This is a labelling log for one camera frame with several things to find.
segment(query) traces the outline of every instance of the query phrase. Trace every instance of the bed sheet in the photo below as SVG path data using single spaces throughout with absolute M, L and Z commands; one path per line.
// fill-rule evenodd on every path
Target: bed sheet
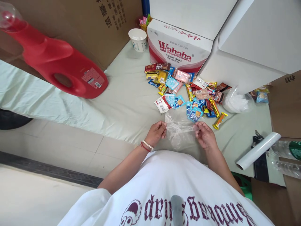
M 0 61 L 0 108 L 139 144 L 153 123 L 164 121 L 164 114 L 160 115 L 154 104 L 160 97 L 158 89 L 148 84 L 145 78 L 144 68 L 148 64 L 148 50 L 137 53 L 131 43 L 127 43 L 105 71 L 109 80 L 107 89 L 95 99 L 84 99 Z M 185 87 L 181 88 L 179 95 L 188 100 Z M 185 107 L 180 107 L 170 111 L 185 115 L 185 110 Z M 211 125 L 215 120 L 206 118 L 205 122 Z M 258 105 L 245 114 L 229 114 L 221 129 L 214 131 L 233 172 L 254 176 L 252 166 L 242 171 L 236 167 L 235 161 L 250 149 L 255 129 L 263 136 L 272 131 L 268 105 Z M 173 148 L 166 139 L 158 149 Z M 199 150 L 194 140 L 187 142 L 180 151 L 206 163 L 204 152 Z M 268 167 L 270 181 L 285 186 L 282 174 L 274 170 L 270 162 Z

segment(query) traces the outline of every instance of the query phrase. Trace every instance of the wahaha logo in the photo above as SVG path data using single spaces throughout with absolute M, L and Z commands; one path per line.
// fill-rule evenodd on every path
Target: wahaha logo
M 163 51 L 163 52 L 168 52 L 169 54 L 171 55 L 174 55 L 178 58 L 181 58 L 183 60 L 186 60 L 188 62 L 191 61 L 191 56 L 187 56 L 185 54 L 185 52 L 178 52 L 175 50 L 175 48 L 173 47 L 172 49 L 168 47 L 168 44 L 165 44 L 164 42 L 161 42 L 159 41 L 159 44 L 160 44 L 160 50 Z

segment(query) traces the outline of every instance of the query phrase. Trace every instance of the wahaha box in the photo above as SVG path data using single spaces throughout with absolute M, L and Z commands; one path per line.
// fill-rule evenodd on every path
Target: wahaha box
M 170 63 L 184 72 L 197 73 L 213 41 L 153 19 L 147 26 L 151 63 Z

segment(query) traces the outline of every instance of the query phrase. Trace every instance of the white t-shirt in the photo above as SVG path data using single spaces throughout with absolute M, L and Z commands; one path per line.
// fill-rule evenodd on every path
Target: white t-shirt
M 171 198 L 178 195 L 181 202 Z M 273 225 L 249 199 L 190 155 L 149 153 L 138 173 L 111 195 L 82 195 L 59 226 L 92 225 Z

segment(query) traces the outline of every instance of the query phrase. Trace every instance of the person's left hand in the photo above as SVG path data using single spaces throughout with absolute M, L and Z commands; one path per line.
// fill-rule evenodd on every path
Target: person's left hand
M 145 138 L 145 142 L 154 148 L 161 138 L 166 137 L 166 126 L 167 123 L 163 121 L 153 124 Z

